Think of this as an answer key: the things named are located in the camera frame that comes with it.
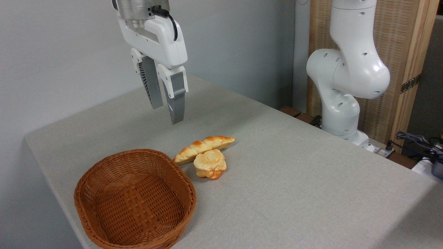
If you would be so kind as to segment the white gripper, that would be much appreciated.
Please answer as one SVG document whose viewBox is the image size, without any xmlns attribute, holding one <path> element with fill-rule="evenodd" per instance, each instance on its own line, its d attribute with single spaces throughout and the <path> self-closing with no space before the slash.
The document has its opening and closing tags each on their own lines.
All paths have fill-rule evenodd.
<svg viewBox="0 0 443 249">
<path fill-rule="evenodd" d="M 153 109 L 163 106 L 160 82 L 163 84 L 166 101 L 174 125 L 183 121 L 185 94 L 189 91 L 184 64 L 187 50 L 180 25 L 175 21 L 175 31 L 169 18 L 156 16 L 144 22 L 144 27 L 134 27 L 134 23 L 117 15 L 125 41 L 132 47 L 131 56 L 140 75 Z"/>
</svg>

